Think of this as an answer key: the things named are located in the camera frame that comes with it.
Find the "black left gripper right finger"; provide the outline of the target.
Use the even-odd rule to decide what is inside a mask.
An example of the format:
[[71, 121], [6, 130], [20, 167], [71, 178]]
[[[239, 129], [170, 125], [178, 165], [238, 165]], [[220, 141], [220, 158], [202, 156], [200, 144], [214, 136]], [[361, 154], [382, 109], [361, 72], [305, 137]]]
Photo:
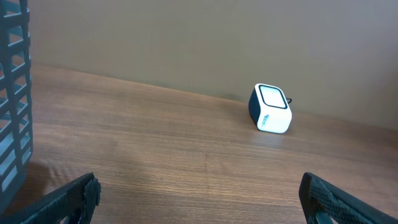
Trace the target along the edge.
[[307, 223], [397, 223], [396, 218], [311, 172], [303, 174], [298, 195]]

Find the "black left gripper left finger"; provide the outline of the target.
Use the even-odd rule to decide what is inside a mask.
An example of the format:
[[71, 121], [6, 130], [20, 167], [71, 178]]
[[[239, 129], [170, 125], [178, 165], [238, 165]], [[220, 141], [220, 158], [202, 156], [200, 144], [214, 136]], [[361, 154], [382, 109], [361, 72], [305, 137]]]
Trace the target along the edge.
[[1, 218], [1, 224], [90, 223], [100, 204], [100, 196], [101, 184], [94, 174], [87, 173], [28, 207]]

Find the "white barcode scanner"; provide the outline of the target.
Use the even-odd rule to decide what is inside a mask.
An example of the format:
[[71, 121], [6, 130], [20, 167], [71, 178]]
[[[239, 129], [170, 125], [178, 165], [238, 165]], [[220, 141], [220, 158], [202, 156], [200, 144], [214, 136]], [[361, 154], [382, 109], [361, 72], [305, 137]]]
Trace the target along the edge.
[[249, 115], [257, 129], [269, 133], [285, 133], [292, 120], [292, 112], [284, 92], [272, 85], [254, 86], [248, 103]]

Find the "grey plastic basket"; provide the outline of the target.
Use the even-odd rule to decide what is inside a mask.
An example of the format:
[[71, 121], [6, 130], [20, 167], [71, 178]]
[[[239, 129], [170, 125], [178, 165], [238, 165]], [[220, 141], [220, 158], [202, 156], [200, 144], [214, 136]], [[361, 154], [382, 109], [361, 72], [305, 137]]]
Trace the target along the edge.
[[1, 213], [26, 179], [33, 154], [30, 10], [1, 1]]

